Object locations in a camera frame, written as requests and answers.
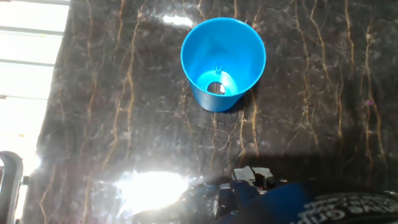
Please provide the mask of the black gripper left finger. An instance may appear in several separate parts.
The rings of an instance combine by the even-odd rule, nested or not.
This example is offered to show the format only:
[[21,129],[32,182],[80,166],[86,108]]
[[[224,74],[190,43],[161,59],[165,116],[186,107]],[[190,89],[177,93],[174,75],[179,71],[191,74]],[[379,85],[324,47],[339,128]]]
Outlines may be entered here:
[[231,180],[218,189],[218,218],[239,210],[257,196],[254,180],[254,171],[249,166],[233,171]]

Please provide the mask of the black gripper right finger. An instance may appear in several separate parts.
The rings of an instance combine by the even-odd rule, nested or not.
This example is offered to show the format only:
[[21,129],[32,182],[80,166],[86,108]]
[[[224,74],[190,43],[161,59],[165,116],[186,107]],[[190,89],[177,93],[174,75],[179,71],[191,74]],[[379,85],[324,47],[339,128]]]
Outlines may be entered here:
[[272,190],[288,183],[286,179],[275,177],[268,168],[255,167],[252,170],[254,171],[254,185],[259,190]]

